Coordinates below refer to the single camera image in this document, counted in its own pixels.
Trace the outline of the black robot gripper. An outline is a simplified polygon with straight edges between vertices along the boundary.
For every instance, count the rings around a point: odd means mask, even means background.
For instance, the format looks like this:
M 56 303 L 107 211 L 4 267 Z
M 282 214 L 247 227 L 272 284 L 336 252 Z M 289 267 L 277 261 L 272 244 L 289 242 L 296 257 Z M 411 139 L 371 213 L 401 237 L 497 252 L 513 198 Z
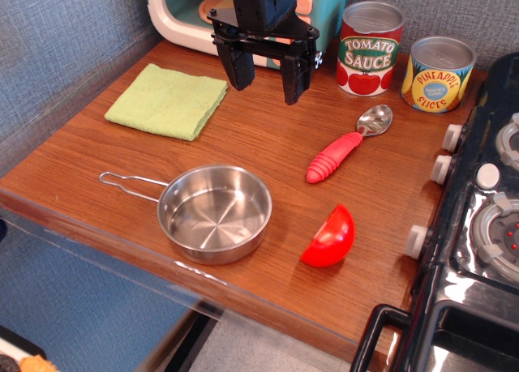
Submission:
M 238 91 L 255 78 L 253 57 L 281 62 L 285 103 L 294 105 L 310 87 L 320 31 L 296 15 L 297 0 L 232 0 L 211 8 L 213 44 L 231 85 Z

